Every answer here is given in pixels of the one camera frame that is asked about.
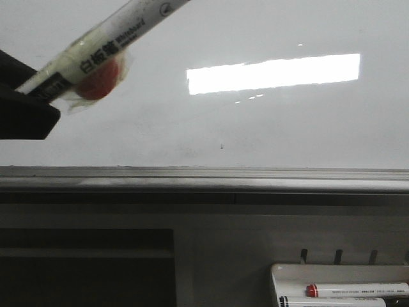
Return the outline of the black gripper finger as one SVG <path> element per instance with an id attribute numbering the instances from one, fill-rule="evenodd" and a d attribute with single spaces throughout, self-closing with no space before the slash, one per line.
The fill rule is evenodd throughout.
<path id="1" fill-rule="evenodd" d="M 17 92 L 36 70 L 1 51 L 1 139 L 43 140 L 61 117 L 60 111 Z"/>

